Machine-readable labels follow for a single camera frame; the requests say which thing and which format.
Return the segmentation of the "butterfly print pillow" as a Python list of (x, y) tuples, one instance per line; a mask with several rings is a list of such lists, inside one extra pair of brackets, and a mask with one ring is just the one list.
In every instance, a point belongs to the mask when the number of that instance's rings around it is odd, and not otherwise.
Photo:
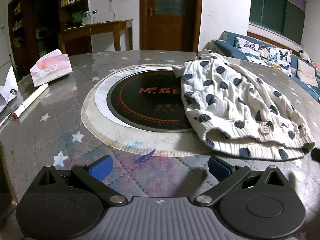
[(234, 39), (234, 46), (244, 53), (249, 61), (276, 68), (287, 76), (292, 76), (291, 50), (252, 43), (240, 37)]

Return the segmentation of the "brown wooden door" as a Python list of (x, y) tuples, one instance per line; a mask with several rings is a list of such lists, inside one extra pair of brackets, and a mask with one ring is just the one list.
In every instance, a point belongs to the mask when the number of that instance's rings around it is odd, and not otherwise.
[(141, 50), (198, 50), (202, 0), (140, 0)]

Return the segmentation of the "black round induction cooktop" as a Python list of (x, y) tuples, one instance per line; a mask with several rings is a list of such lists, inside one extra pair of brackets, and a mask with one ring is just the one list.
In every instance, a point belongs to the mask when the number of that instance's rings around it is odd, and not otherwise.
[(151, 132), (189, 132), (181, 99), (181, 79), (172, 70), (131, 74), (109, 90), (107, 105), (122, 122)]

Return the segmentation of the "dark wooden shelf cabinet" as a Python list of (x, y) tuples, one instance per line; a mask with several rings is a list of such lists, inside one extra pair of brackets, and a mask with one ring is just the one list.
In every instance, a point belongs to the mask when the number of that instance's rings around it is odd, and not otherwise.
[(9, 37), (18, 77), (27, 76), (38, 59), (59, 47), (59, 35), (81, 24), (88, 0), (11, 0)]

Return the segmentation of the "white marker pen red cap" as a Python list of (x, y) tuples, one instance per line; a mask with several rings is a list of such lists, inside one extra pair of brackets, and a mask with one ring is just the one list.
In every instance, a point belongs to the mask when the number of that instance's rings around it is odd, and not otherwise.
[(38, 87), (19, 107), (14, 111), (12, 117), (18, 119), (20, 115), (49, 87), (47, 83)]

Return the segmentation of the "white navy polka dot pants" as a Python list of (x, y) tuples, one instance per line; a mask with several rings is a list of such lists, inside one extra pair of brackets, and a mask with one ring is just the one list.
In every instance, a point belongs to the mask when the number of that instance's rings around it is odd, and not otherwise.
[(274, 161), (301, 158), (315, 139), (288, 98), (240, 65), (210, 50), (173, 66), (184, 112), (201, 141), (228, 155)]

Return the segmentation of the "pink white tissue pack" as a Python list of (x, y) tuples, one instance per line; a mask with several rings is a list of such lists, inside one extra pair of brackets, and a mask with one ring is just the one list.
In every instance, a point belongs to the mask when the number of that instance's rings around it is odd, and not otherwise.
[(30, 74), (34, 87), (39, 87), (72, 71), (68, 55), (56, 49), (41, 57), (30, 69)]

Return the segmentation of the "black white plush toy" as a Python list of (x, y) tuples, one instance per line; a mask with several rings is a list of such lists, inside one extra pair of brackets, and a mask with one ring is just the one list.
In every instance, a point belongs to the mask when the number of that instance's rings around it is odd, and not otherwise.
[(310, 56), (304, 50), (299, 51), (299, 57), (308, 63), (312, 62), (312, 59), (310, 59)]

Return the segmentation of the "dark green window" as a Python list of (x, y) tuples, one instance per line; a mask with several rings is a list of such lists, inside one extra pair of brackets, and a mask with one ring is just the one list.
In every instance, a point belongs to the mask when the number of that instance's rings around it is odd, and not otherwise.
[(301, 43), (306, 0), (251, 0), (249, 21)]

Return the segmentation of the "wooden side table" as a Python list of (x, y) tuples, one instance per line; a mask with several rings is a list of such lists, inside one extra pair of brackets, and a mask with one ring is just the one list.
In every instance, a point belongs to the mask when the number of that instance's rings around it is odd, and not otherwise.
[(87, 37), (91, 35), (112, 33), (115, 51), (121, 51), (120, 32), (128, 31), (129, 50), (133, 50), (132, 22), (130, 20), (106, 21), (100, 23), (92, 23), (81, 27), (74, 27), (69, 30), (62, 31), (58, 36), (59, 49), (66, 54), (66, 42), (75, 38)]

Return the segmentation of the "grey star quilted table cover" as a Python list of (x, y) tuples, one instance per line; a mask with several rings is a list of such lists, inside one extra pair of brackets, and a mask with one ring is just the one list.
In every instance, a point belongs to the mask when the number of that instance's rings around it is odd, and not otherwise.
[[(141, 155), (110, 148), (94, 137), (82, 124), (80, 111), (89, 91), (108, 74), (136, 64), (175, 64), (195, 59), (195, 53), (174, 51), (105, 51), (71, 56), (73, 72), (49, 88), (21, 115), (9, 120), (1, 131), (1, 145), (8, 173), (18, 200), (44, 165), (53, 165), (60, 152), (67, 157), (64, 167), (90, 164), (105, 154), (112, 156), (114, 169), (104, 181), (125, 195), (143, 197), (190, 197), (193, 199), (217, 184), (208, 172), (209, 155), (168, 158), (150, 157), (136, 163)], [(279, 70), (257, 66), (227, 57), (259, 75), (284, 93), (308, 121), (319, 147), (319, 103)], [(219, 155), (232, 165), (264, 170), (277, 165), (306, 208), (306, 219), (299, 239), (319, 239), (319, 151), (302, 159), (272, 163), (240, 160)]]

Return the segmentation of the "grey square cushion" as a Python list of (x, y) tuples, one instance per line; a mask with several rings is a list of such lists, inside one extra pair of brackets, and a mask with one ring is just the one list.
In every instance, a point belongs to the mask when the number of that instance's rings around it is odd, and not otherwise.
[(296, 76), (306, 85), (318, 87), (315, 69), (302, 60), (298, 60)]

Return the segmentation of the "crumpled white paper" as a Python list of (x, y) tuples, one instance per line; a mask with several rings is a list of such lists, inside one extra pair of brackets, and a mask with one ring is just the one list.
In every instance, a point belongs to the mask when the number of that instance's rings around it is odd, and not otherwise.
[(14, 69), (11, 66), (6, 75), (6, 80), (3, 86), (1, 86), (1, 104), (0, 104), (0, 112), (2, 112), (8, 103), (16, 98), (16, 94), (19, 88), (17, 85)]

